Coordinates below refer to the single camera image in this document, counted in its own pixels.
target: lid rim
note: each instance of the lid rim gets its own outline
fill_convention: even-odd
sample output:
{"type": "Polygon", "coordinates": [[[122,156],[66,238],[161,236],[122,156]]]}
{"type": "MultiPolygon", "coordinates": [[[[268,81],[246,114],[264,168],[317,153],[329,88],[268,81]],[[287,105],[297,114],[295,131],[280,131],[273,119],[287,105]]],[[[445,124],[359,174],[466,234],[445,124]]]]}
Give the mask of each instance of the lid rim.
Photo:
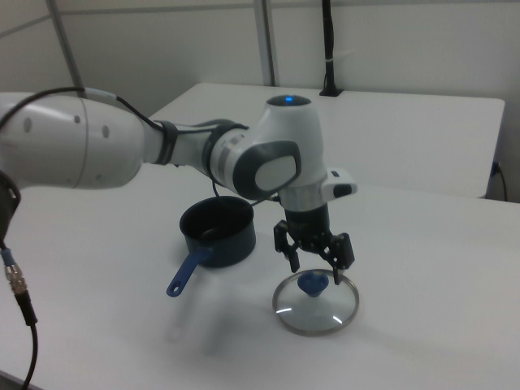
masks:
{"type": "Polygon", "coordinates": [[[281,318],[281,316],[276,315],[276,309],[277,309],[276,302],[277,302],[277,299],[278,299],[280,293],[284,289],[284,287],[287,286],[289,283],[291,283],[293,280],[299,278],[303,273],[308,272],[308,271],[322,272],[323,274],[334,277],[334,274],[330,270],[313,269],[313,270],[300,271],[300,272],[298,272],[294,275],[290,275],[288,278],[282,280],[280,282],[280,284],[276,287],[275,292],[273,293],[273,298],[272,298],[272,302],[271,302],[276,319],[291,333],[294,333],[299,336],[317,337],[317,336],[326,336],[326,335],[331,335],[332,333],[336,333],[336,332],[340,331],[341,329],[343,329],[344,327],[346,327],[347,325],[349,325],[354,320],[354,317],[356,317],[356,313],[358,312],[358,309],[359,309],[358,288],[353,283],[353,281],[350,280],[349,278],[347,278],[345,275],[339,275],[339,277],[340,277],[340,280],[345,282],[347,284],[347,286],[349,286],[350,290],[352,291],[352,293],[354,295],[355,306],[354,306],[354,310],[353,310],[352,314],[347,319],[345,319],[339,327],[331,327],[330,329],[325,329],[322,331],[305,331],[305,330],[298,329],[297,327],[294,327],[293,325],[286,323],[281,318]]]}

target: cable connector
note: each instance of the cable connector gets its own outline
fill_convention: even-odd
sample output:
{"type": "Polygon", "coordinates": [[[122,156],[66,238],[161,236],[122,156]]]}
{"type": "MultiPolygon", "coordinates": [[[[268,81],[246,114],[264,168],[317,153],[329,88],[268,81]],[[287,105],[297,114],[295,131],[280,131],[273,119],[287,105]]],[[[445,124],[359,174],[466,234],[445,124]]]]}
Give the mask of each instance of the cable connector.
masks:
{"type": "Polygon", "coordinates": [[[16,264],[9,248],[2,249],[0,254],[2,255],[6,277],[11,285],[11,290],[15,294],[16,301],[22,310],[25,323],[30,327],[37,323],[38,319],[34,314],[33,304],[31,303],[31,297],[27,290],[24,274],[22,274],[22,270],[18,264],[16,264]]]}

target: saucepan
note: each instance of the saucepan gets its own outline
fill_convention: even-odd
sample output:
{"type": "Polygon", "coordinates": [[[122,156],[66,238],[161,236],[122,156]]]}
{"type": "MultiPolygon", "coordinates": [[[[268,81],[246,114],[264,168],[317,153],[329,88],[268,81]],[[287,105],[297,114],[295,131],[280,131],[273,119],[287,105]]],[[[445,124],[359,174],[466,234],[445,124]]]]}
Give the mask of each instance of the saucepan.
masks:
{"type": "Polygon", "coordinates": [[[178,297],[197,266],[229,267],[249,256],[256,244],[253,207],[238,197],[212,197],[187,209],[180,219],[189,255],[167,289],[178,297]]]}

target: white wall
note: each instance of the white wall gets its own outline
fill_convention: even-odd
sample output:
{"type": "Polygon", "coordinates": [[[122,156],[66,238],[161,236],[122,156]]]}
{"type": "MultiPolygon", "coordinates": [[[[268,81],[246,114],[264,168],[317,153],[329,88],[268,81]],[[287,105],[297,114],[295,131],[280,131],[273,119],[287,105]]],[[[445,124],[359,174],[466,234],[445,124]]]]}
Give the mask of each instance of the white wall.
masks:
{"type": "Polygon", "coordinates": [[[148,115],[201,81],[263,85],[252,0],[58,7],[83,83],[148,115]]]}
{"type": "MultiPolygon", "coordinates": [[[[273,2],[279,84],[321,88],[320,2],[300,3],[273,2]]],[[[354,50],[335,63],[340,87],[505,100],[497,159],[520,202],[520,3],[334,6],[332,15],[335,51],[354,50]]]]}
{"type": "Polygon", "coordinates": [[[0,64],[0,91],[72,84],[45,1],[2,2],[0,64]]]}

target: glass lid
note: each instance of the glass lid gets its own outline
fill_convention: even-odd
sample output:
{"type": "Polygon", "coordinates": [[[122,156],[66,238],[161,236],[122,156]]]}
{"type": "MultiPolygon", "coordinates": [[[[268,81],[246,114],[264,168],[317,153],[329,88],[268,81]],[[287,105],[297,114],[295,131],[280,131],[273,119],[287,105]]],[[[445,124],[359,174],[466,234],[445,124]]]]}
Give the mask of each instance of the glass lid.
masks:
{"type": "Polygon", "coordinates": [[[346,327],[358,312],[358,289],[346,276],[334,284],[329,270],[309,270],[289,276],[273,295],[273,310],[291,332],[321,336],[346,327]]]}

